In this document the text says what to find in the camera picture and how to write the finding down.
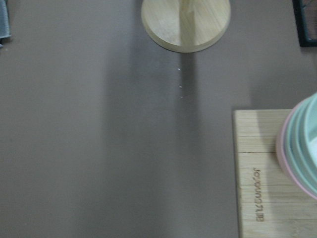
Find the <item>wooden mug tree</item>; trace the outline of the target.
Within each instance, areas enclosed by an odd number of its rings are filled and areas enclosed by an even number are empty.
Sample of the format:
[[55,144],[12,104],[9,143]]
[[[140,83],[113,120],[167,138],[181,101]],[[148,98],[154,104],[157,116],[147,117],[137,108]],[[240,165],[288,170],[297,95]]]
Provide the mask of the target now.
[[231,18],[228,0],[145,0],[141,18],[150,38],[178,53],[193,53],[214,45]]

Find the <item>stacked green bowls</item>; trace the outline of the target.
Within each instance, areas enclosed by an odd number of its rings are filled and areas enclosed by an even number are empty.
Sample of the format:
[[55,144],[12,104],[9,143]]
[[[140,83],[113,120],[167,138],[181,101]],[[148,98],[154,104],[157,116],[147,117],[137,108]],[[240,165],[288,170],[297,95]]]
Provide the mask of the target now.
[[313,199],[317,198],[317,95],[297,104],[277,135],[275,150],[283,172]]

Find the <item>wooden cutting board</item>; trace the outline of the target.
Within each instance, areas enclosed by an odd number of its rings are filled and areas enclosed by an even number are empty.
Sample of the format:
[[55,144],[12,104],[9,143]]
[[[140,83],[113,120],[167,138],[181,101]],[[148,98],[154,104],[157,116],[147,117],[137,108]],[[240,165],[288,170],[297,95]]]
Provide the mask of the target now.
[[286,110],[233,113],[239,236],[315,238],[317,202],[282,171],[275,141]]

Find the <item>grey folded cloths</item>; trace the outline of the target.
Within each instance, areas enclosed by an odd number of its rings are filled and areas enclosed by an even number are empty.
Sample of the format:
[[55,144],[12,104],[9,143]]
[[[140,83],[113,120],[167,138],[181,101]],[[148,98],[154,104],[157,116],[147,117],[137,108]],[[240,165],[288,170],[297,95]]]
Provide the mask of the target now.
[[3,39],[11,36],[9,13],[6,0],[0,0],[0,47],[3,47]]

